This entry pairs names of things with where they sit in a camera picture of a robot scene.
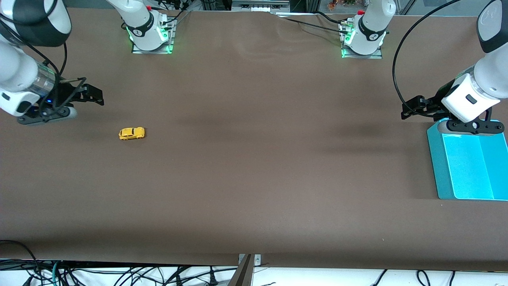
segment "blue tray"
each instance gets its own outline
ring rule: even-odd
[[[504,133],[492,136],[427,130],[440,199],[508,201],[508,147]]]

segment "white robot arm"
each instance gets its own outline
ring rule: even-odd
[[[149,11],[142,0],[106,0],[120,13],[134,44],[141,50],[151,51],[168,41],[161,30],[168,21],[166,14]]]
[[[508,98],[508,0],[491,0],[477,20],[477,33],[486,55],[439,89],[432,98],[416,96],[402,105],[402,119],[413,115],[449,118],[451,132],[495,134],[502,123],[491,124],[492,107]],[[486,113],[486,118],[479,116]]]
[[[343,36],[344,45],[359,55],[373,54],[383,44],[396,11],[393,0],[371,0],[365,14],[349,18],[346,25],[339,24],[340,30],[349,32]]]
[[[154,50],[168,41],[161,33],[167,16],[149,11],[142,0],[107,0],[121,14],[131,40],[141,50]],[[102,91],[70,82],[26,55],[21,45],[57,47],[71,33],[71,20],[62,0],[0,1],[0,107],[35,125],[75,117],[70,102],[104,105]]]
[[[508,1],[489,3],[478,17],[477,28],[487,54],[457,77],[455,90],[442,100],[465,123],[508,98]]]

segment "yellow toy car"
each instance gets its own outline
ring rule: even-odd
[[[118,134],[121,140],[129,140],[129,139],[141,139],[145,137],[145,128],[136,127],[136,128],[123,128],[120,130]]]

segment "brown table surface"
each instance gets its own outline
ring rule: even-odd
[[[70,14],[64,76],[86,76],[106,105],[39,127],[0,112],[0,237],[45,259],[508,267],[506,203],[439,200],[432,122],[400,119],[392,58],[416,17],[393,19],[383,60],[357,60],[333,32],[269,13],[193,12],[172,55],[130,54],[114,10]],[[432,18],[408,38],[407,99],[483,56],[475,20]],[[62,48],[42,50],[59,65]],[[145,139],[118,139],[136,126]]]

